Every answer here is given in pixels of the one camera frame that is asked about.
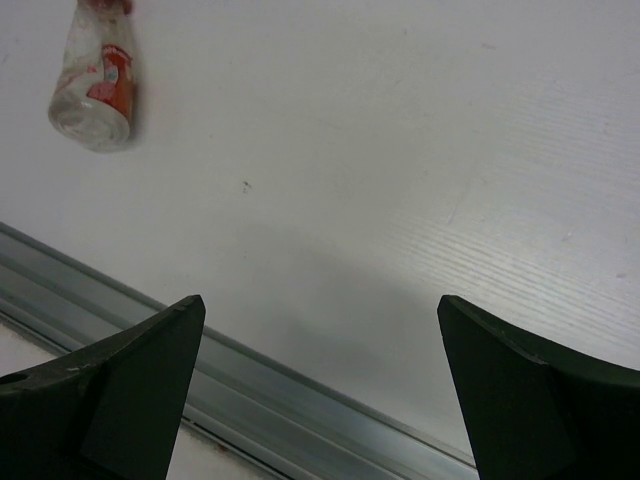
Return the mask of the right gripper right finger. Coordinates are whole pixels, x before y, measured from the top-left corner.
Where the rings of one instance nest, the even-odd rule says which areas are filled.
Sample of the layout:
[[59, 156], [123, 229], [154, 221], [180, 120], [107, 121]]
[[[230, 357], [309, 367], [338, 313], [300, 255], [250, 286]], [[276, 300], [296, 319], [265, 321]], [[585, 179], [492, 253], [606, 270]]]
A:
[[638, 478], [638, 371], [458, 296], [443, 296], [437, 315], [480, 478]]

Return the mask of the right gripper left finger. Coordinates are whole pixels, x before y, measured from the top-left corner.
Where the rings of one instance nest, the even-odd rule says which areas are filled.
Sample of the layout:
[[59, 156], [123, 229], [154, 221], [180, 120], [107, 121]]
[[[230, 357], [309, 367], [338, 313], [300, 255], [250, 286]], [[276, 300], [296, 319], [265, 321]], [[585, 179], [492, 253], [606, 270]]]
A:
[[1, 379], [4, 479], [163, 479], [202, 339], [188, 296], [147, 320]]

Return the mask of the red cap crushed bottle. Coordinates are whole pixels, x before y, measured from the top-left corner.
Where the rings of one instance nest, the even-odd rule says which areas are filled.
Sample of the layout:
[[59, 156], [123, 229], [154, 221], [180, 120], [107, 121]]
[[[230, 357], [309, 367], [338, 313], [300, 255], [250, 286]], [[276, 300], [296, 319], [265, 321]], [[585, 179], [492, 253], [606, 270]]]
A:
[[48, 118], [94, 152], [125, 148], [133, 128], [136, 53], [128, 1], [79, 1]]

